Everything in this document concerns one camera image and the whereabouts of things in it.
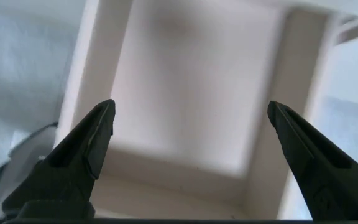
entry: gray fabric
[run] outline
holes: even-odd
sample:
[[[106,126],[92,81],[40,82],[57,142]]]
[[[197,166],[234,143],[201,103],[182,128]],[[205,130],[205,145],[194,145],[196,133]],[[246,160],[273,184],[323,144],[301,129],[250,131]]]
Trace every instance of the gray fabric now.
[[[358,162],[358,104],[326,97],[314,126]],[[295,218],[311,219],[302,197],[298,198]]]
[[[0,10],[0,164],[15,131],[58,120],[77,27]]]
[[[0,180],[1,203],[30,174],[40,156],[47,156],[53,149],[56,126],[49,126],[31,134],[15,147]]]

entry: white surface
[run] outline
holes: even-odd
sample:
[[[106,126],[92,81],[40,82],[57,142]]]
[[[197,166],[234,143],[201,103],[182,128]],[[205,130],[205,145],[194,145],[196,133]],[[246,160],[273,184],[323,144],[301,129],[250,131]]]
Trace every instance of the white surface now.
[[[243,177],[281,11],[134,1],[112,90],[114,144]]]
[[[91,45],[92,31],[98,7],[99,0],[89,0],[84,6],[83,17],[81,18],[81,25],[78,30],[70,74],[68,75],[62,110],[59,117],[55,145],[72,129],[76,103],[78,95],[80,94],[81,79]]]
[[[284,103],[303,114],[324,42],[327,17],[324,13],[302,9],[295,9],[288,15],[269,100]],[[277,218],[288,170],[276,130],[264,114],[244,206],[250,218]]]
[[[91,202],[96,208],[96,214],[101,217],[247,218],[239,207],[203,200],[174,190],[112,179],[105,175],[96,181]]]

